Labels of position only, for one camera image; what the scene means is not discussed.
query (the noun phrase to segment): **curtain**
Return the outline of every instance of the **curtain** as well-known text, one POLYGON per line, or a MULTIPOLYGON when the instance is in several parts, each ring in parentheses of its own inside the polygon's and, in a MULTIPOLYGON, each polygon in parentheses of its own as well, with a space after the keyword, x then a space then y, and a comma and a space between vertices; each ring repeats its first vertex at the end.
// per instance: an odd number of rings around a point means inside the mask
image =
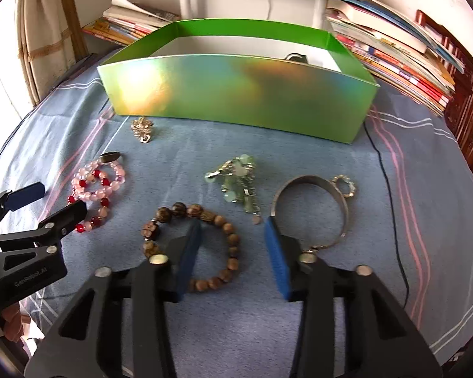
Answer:
POLYGON ((61 0, 16 0, 19 59, 28 92, 38 105, 76 62, 61 0))

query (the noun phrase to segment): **pink stripe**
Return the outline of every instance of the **pink stripe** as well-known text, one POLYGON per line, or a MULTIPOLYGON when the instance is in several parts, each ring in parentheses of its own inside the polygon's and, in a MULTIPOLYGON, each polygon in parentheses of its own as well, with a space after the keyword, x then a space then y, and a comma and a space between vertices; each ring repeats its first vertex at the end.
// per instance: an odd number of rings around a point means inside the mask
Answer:
POLYGON ((422 273, 422 265, 421 265, 421 261, 419 259, 419 255, 417 254, 417 250, 415 249, 414 242, 412 241, 412 234, 410 232, 410 226, 409 226, 409 223, 408 223, 408 216, 406 214, 406 208, 405 208, 405 201, 403 199, 403 192, 402 192, 402 189, 401 189, 401 174, 400 174, 400 167, 399 167, 399 163, 398 163, 398 160, 397 160, 396 153, 394 152, 394 149, 392 149, 392 146, 388 142, 386 137, 379 131, 377 123, 375 122, 374 118, 370 117, 370 119, 371 119, 371 121, 373 123, 373 126, 375 128, 375 132, 377 132, 377 134, 381 137, 381 139, 384 141, 385 145, 387 146, 387 149, 389 149, 389 151, 391 152, 392 162, 394 164, 394 168, 396 169, 398 194, 400 196, 401 211, 403 212, 403 219, 404 219, 404 222, 405 222, 406 238, 408 240, 408 246, 410 247, 410 251, 412 252, 412 256, 414 258, 415 265, 417 267, 417 273, 419 275, 419 291, 417 293, 417 296, 415 297, 414 305, 412 306, 412 311, 410 313, 410 318, 413 319, 413 317, 415 315, 415 310, 417 308, 417 303, 418 303, 419 297, 420 297, 421 292, 422 292, 422 287, 423 287, 423 284, 424 284, 423 275, 422 275, 423 274, 422 273))
POLYGON ((380 121, 380 125, 381 125, 382 129, 389 134, 389 136, 392 138, 392 140, 396 144, 398 152, 400 153, 401 161, 402 161, 401 169, 402 169, 402 172, 403 172, 403 178, 404 178, 403 182, 405 184, 406 199, 407 199, 408 205, 410 207, 410 213, 412 215, 412 222, 414 224, 415 233, 417 234, 417 238, 419 239, 419 244, 421 245, 421 249, 422 249, 422 253, 424 255, 424 259, 426 260, 426 274, 427 274, 426 286, 424 287, 424 290, 422 291, 419 315, 417 316, 417 328, 420 328, 421 321, 422 321, 422 311, 424 309, 424 301, 425 301, 425 298, 426 298, 426 292, 427 292, 427 289, 429 287, 429 281, 431 280, 431 263, 429 261, 429 255, 427 253, 426 246, 424 244, 424 241, 422 240, 422 235, 421 235, 421 232, 419 230, 419 225, 417 223, 417 218, 415 216, 414 205, 412 204, 412 198, 410 197, 410 192, 408 190, 408 185, 407 185, 407 182, 406 182, 405 156, 403 155, 403 151, 401 150, 401 146, 400 146, 399 142, 397 141, 396 137, 391 132, 389 132, 387 129, 385 129, 384 124, 383 124, 382 120, 380 119, 379 114, 376 113, 376 115, 378 117, 378 120, 380 121))
POLYGON ((42 211, 42 213, 39 215, 39 221, 42 221, 44 220, 46 217, 47 217, 47 213, 46 212, 49 212, 49 210, 51 210, 52 206, 54 205, 55 201, 58 199, 59 197, 59 192, 56 193, 56 196, 55 195, 55 191, 54 191, 54 188, 55 188, 55 185, 56 185, 56 182, 58 181, 58 179, 61 177, 61 174, 63 173, 63 170, 65 170, 67 168, 67 166, 74 160, 74 158, 82 151, 83 152, 83 155, 84 153, 86 152, 86 150, 88 149, 89 145, 91 144, 91 141, 95 138, 95 136, 98 134, 98 132, 102 129, 102 127, 104 126, 104 124, 106 123, 106 121, 108 119, 106 119, 103 123, 103 117, 106 116, 110 111, 112 111, 112 107, 109 107, 109 109, 107 109, 99 118, 98 118, 98 122, 96 123, 95 127, 92 129, 92 131, 89 133, 88 137, 86 138, 86 140, 82 143, 82 145, 74 152, 74 154, 63 164, 63 166, 59 169, 58 171, 58 174, 56 175, 56 179, 54 179, 53 181, 53 185, 52 185, 52 189, 51 189, 51 192, 49 192, 49 197, 47 199, 47 202, 46 202, 46 205, 42 211))

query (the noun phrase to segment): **beaded bracelet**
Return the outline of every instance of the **beaded bracelet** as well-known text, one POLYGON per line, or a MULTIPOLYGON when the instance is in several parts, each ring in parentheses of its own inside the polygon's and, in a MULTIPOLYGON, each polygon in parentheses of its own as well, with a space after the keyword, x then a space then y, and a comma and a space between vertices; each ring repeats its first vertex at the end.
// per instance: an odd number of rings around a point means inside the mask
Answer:
POLYGON ((235 233, 235 227, 231 223, 226 222, 226 219, 221 215, 203 209, 197 203, 191 204, 188 208, 184 203, 177 202, 169 209, 166 207, 159 208, 156 211, 156 216, 150 222, 145 223, 140 234, 144 237, 145 243, 142 247, 144 255, 149 258, 152 255, 160 253, 158 244, 154 241, 160 234, 158 223, 169 223, 172 217, 184 218, 191 217, 201 219, 206 223, 221 227, 222 231, 227 235, 228 261, 226 268, 221 270, 217 276, 211 277, 208 280, 190 280, 190 291, 207 291, 208 289, 217 290, 224 283, 228 283, 233 278, 233 273, 238 270, 238 245, 240 244, 240 236, 235 233))
POLYGON ((104 219, 109 215, 110 202, 108 197, 113 191, 118 190, 126 180, 126 172, 117 162, 119 157, 119 152, 103 154, 96 161, 90 162, 85 167, 79 169, 73 176, 72 194, 68 197, 68 204, 75 203, 77 199, 80 199, 85 202, 96 202, 99 200, 101 205, 97 215, 89 215, 91 217, 89 220, 76 224, 76 231, 78 233, 88 232, 96 227, 100 227, 104 219), (101 167, 107 164, 114 169, 116 174, 114 181, 110 181, 107 174, 101 170, 101 167), (97 180, 100 180, 102 188, 96 192, 88 192, 88 184, 96 183, 97 180))

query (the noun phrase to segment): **green box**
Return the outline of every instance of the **green box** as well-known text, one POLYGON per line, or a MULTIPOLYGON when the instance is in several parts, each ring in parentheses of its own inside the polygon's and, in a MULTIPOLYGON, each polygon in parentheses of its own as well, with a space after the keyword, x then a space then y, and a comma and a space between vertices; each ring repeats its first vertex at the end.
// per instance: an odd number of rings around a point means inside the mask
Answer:
POLYGON ((327 31, 262 20, 173 22, 122 49, 98 72, 119 115, 230 122, 345 143, 358 133, 379 88, 327 31), (169 43, 198 41, 233 44, 239 54, 154 56, 173 47, 169 43), (331 58, 334 68, 313 65, 309 55, 309 64, 303 64, 255 53, 259 47, 278 52, 289 46, 331 58), (246 50, 253 54, 240 53, 246 50))

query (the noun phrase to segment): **pink bead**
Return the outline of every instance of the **pink bead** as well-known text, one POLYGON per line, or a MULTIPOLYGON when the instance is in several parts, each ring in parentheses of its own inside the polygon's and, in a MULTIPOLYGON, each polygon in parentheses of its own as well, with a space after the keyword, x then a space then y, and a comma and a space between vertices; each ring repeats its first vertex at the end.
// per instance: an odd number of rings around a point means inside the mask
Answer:
POLYGON ((98 215, 100 217, 107 217, 109 215, 109 210, 107 208, 99 208, 98 215))

